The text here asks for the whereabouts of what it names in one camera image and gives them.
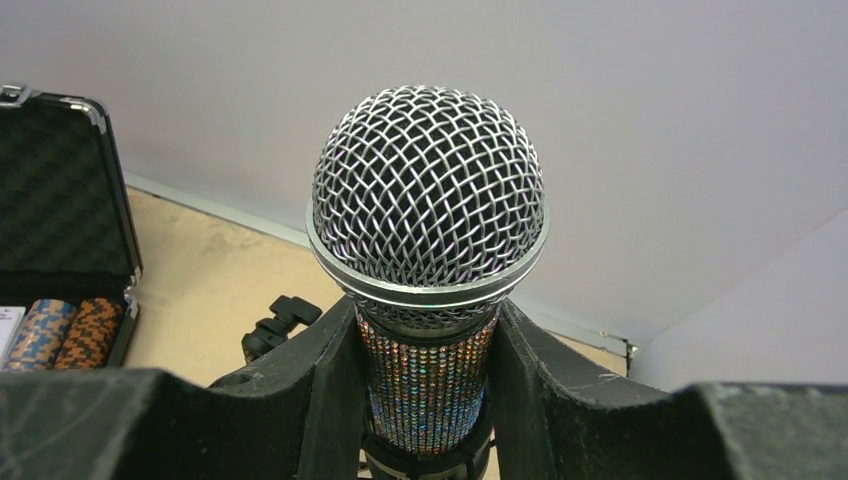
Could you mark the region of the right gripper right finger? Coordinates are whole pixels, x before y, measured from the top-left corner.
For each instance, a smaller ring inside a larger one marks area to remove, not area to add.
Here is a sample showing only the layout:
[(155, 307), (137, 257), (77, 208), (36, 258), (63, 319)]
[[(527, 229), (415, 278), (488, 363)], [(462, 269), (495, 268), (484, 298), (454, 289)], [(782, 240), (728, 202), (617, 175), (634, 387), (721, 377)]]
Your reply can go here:
[(504, 479), (843, 479), (843, 385), (638, 383), (515, 304), (493, 337), (489, 402)]

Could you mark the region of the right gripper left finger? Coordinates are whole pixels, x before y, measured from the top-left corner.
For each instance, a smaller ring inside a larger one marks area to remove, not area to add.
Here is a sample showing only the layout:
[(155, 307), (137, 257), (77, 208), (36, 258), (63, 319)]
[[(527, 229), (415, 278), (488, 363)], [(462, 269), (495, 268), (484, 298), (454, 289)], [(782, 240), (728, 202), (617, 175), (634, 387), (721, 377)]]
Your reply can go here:
[(367, 390), (350, 300), (207, 387), (161, 369), (5, 373), (5, 479), (354, 479)]

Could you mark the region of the black tripod shock-mount stand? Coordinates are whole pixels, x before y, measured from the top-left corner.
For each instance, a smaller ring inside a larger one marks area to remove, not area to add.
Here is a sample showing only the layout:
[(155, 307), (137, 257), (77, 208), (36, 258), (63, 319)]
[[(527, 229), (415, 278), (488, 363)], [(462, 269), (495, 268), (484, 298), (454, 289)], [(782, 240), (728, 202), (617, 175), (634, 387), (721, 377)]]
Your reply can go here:
[(323, 314), (317, 305), (301, 298), (279, 296), (270, 306), (271, 317), (255, 323), (254, 329), (241, 339), (241, 348), (247, 364), (259, 359), (289, 340), (295, 327), (310, 327)]

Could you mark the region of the glitter microphone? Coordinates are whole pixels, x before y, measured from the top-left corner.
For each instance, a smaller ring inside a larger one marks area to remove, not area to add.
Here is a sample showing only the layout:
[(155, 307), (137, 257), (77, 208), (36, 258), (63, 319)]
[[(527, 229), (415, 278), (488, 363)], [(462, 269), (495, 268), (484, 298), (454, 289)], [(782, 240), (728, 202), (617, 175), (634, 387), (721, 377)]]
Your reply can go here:
[(364, 346), (371, 476), (482, 477), (493, 337), (550, 228), (526, 130), (471, 92), (386, 88), (332, 129), (306, 214)]

